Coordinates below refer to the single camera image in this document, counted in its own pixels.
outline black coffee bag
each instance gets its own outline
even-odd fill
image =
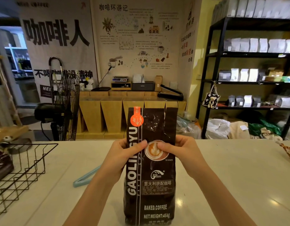
[[[125,222],[130,225],[170,224],[175,209],[175,156],[158,142],[175,144],[177,108],[128,110],[127,143],[148,145],[126,163]]]

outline plastic bag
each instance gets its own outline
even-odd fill
[[[230,122],[222,119],[210,119],[207,124],[207,139],[227,139],[230,133]]]
[[[201,128],[198,120],[191,121],[190,114],[184,112],[183,117],[177,116],[176,119],[176,133],[178,135],[193,137],[196,140],[201,139]]]

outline cable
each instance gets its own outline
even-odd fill
[[[49,141],[51,141],[51,140],[49,139],[49,137],[47,137],[47,135],[45,134],[45,132],[44,132],[44,130],[43,130],[43,128],[42,128],[42,121],[40,122],[40,126],[41,126],[42,133],[45,135],[45,137],[46,137]]]

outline metal wire basket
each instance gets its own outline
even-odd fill
[[[58,144],[0,144],[8,151],[14,170],[0,181],[0,215],[19,200],[23,191],[28,190],[38,177],[45,173],[45,156]]]

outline right hand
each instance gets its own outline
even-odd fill
[[[178,157],[188,175],[193,179],[196,179],[203,169],[209,167],[192,137],[176,135],[175,146],[158,142],[158,148]]]

